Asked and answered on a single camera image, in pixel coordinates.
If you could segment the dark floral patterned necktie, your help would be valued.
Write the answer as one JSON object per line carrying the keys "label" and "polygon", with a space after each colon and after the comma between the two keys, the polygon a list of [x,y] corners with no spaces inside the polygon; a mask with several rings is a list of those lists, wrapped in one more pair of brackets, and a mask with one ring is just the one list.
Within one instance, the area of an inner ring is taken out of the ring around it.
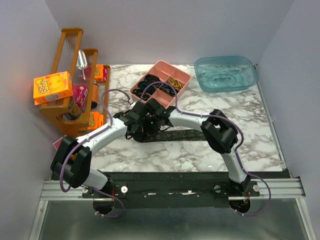
{"label": "dark floral patterned necktie", "polygon": [[133,136],[133,139],[139,143],[206,141],[205,135],[201,131],[194,129],[166,130],[151,135],[139,133]]}

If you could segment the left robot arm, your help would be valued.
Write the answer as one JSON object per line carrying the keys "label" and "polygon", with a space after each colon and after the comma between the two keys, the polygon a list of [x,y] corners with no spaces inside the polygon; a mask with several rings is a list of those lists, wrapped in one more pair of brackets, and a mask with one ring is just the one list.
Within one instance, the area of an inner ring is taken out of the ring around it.
{"label": "left robot arm", "polygon": [[59,177],[60,189],[66,193],[80,186],[92,189],[99,197],[110,194],[110,179],[91,168],[92,157],[113,141],[133,135],[143,128],[145,118],[150,115],[148,103],[136,102],[132,109],[116,113],[102,127],[78,138],[65,136],[57,149],[50,169]]}

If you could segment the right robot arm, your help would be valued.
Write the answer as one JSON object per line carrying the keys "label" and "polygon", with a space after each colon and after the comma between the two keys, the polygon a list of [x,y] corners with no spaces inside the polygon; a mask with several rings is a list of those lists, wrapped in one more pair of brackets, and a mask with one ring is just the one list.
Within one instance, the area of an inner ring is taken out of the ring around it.
{"label": "right robot arm", "polygon": [[155,99],[149,100],[143,109],[142,139],[148,142],[204,138],[212,150],[221,154],[228,170],[230,191],[241,196],[248,190],[251,178],[237,152],[243,143],[243,133],[222,111],[215,109],[208,114],[163,107]]}

